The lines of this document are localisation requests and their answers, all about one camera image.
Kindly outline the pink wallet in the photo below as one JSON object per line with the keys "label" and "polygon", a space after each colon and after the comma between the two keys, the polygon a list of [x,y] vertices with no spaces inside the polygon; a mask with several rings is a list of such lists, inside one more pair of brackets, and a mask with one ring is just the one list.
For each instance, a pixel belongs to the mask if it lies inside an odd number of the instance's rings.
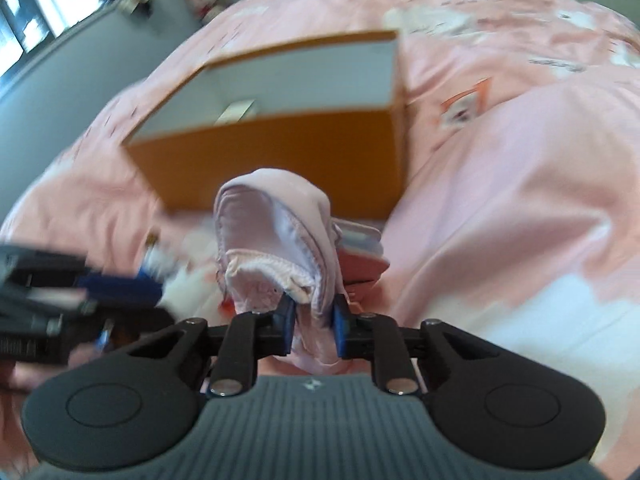
{"label": "pink wallet", "polygon": [[375,226],[337,218],[333,227],[346,297],[352,304],[359,304],[390,266],[384,256],[382,234]]}

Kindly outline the pink fabric pouch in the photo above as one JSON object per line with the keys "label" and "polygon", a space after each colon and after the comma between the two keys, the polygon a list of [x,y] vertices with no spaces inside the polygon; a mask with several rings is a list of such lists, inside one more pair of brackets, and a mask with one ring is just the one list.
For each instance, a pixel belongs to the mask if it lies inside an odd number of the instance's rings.
{"label": "pink fabric pouch", "polygon": [[219,190],[214,206],[219,281],[236,313],[297,304],[285,362],[315,375],[344,372],[330,329],[334,296],[345,289],[328,196],[281,169],[258,169]]}

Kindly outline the pink printed bed quilt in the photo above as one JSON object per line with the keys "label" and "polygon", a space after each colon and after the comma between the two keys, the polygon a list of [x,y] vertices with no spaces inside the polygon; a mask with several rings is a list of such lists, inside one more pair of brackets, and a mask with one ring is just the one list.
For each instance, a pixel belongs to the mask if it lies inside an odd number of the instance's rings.
{"label": "pink printed bed quilt", "polygon": [[408,180],[361,300],[441,318],[571,374],[608,421],[593,459],[639,465],[639,33],[574,0],[242,0],[120,92],[14,205],[2,240],[137,271],[157,232],[177,312],[227,321],[209,218],[171,219],[120,141],[201,66],[314,36],[398,32]]}

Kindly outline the small white box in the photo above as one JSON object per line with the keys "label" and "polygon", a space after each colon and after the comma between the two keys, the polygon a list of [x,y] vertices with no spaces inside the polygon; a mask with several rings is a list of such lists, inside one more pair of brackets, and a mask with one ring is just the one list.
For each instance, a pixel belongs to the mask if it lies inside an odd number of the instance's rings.
{"label": "small white box", "polygon": [[216,125],[235,124],[257,115],[258,108],[254,100],[236,101],[229,104],[216,119]]}

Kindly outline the orange cardboard box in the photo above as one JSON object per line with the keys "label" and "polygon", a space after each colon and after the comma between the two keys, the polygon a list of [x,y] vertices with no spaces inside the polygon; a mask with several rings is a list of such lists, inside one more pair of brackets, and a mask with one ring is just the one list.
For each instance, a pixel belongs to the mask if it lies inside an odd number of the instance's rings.
{"label": "orange cardboard box", "polygon": [[[216,125],[231,103],[257,115]],[[392,30],[311,37],[204,64],[122,148],[169,210],[204,210],[259,168],[299,174],[347,219],[386,218],[406,186],[404,71]]]}

